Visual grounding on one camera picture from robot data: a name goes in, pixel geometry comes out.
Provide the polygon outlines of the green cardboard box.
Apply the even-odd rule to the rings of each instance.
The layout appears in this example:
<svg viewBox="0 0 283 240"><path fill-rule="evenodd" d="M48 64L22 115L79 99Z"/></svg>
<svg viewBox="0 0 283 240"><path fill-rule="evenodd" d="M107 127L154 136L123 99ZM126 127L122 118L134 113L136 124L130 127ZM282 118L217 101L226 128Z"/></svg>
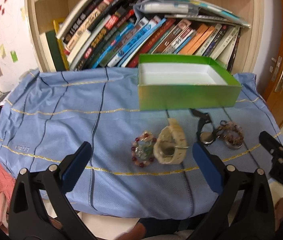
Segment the green cardboard box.
<svg viewBox="0 0 283 240"><path fill-rule="evenodd" d="M141 54L138 100L141 111L234 106L241 84L205 56Z"/></svg>

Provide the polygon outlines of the cream white watch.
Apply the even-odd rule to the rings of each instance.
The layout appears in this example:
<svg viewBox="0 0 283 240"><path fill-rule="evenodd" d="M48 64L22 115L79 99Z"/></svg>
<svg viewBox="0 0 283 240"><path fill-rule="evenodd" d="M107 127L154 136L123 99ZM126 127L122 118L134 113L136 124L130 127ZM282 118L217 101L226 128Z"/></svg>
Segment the cream white watch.
<svg viewBox="0 0 283 240"><path fill-rule="evenodd" d="M189 148L183 129L176 119L168 118L168 126L164 127L154 145L153 153L160 164L179 165Z"/></svg>

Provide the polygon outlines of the white leaning book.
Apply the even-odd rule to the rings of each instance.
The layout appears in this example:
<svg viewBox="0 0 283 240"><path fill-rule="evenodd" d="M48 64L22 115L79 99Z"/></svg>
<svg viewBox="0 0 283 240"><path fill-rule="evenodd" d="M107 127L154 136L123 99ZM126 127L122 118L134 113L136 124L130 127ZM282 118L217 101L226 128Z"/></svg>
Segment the white leaning book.
<svg viewBox="0 0 283 240"><path fill-rule="evenodd" d="M74 24L78 16L80 16L82 10L89 5L92 0L80 0L77 5L74 6L72 11L69 15L65 18L62 26L60 27L59 31L56 33L56 38L61 39L71 28Z"/></svg>

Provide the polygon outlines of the stack of flat magazines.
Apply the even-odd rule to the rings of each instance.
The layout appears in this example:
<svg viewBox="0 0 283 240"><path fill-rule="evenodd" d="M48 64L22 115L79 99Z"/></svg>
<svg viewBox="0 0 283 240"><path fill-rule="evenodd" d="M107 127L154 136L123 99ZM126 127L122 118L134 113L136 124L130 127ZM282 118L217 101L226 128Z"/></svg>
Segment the stack of flat magazines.
<svg viewBox="0 0 283 240"><path fill-rule="evenodd" d="M231 11L202 0L139 0L133 5L138 19L146 14L182 15L199 21L219 21L251 28L251 24Z"/></svg>

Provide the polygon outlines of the black strap wristwatch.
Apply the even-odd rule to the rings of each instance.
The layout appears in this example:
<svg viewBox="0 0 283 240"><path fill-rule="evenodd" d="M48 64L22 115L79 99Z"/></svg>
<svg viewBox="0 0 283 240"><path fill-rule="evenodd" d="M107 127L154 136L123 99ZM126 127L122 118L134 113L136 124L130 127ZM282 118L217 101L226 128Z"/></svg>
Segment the black strap wristwatch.
<svg viewBox="0 0 283 240"><path fill-rule="evenodd" d="M190 112L194 117L199 118L196 132L197 141L206 146L211 145L216 141L217 136L216 128L210 114L207 112L201 112L194 108L191 108ZM205 130L206 125L210 125L212 127L210 131Z"/></svg>

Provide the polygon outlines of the blue cloth with stripes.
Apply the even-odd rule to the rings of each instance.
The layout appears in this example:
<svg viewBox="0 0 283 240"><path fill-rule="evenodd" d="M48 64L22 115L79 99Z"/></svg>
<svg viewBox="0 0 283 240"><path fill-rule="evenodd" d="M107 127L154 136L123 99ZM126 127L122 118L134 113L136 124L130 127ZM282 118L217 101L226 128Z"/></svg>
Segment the blue cloth with stripes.
<svg viewBox="0 0 283 240"><path fill-rule="evenodd" d="M188 146L198 118L190 111L140 111L135 68L82 72L33 71L10 94L0 114L0 163L12 176L42 171L88 141L92 158L67 198L74 209L125 218L185 219L216 200L187 150L182 164L132 162L131 146L144 131L158 135L178 121Z"/></svg>

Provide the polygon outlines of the wooden bookshelf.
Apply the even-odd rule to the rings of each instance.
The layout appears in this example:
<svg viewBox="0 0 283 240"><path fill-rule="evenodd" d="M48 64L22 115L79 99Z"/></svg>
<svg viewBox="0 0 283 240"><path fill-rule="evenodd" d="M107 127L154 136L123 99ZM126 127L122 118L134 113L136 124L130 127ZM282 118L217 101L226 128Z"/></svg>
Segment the wooden bookshelf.
<svg viewBox="0 0 283 240"><path fill-rule="evenodd" d="M49 72L39 35L53 29L53 20L65 18L80 0L25 0L35 58L41 72ZM253 72L264 23L264 0L202 0L232 11L251 24L241 32L232 73Z"/></svg>

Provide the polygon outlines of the orange book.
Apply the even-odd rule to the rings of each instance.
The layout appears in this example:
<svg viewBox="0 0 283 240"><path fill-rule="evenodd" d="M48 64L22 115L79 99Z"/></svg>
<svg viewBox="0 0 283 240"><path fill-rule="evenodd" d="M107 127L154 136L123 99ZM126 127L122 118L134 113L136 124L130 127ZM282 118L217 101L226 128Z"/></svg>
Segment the orange book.
<svg viewBox="0 0 283 240"><path fill-rule="evenodd" d="M191 40L179 51L178 55L193 55L201 46L206 38L214 31L215 25L206 25L201 23L196 29L196 34Z"/></svg>

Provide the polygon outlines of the dark green book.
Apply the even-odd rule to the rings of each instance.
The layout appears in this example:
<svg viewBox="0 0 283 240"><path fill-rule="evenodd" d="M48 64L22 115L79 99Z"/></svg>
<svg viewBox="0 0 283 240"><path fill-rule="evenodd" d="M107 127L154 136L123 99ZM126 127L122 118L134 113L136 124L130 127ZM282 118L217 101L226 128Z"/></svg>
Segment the dark green book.
<svg viewBox="0 0 283 240"><path fill-rule="evenodd" d="M50 49L52 61L54 63L56 71L57 72L65 71L64 63L63 63L61 53L58 47L58 42L55 37L55 31L51 30L51 31L46 32L45 34L46 34L46 39L47 39L48 46Z"/></svg>

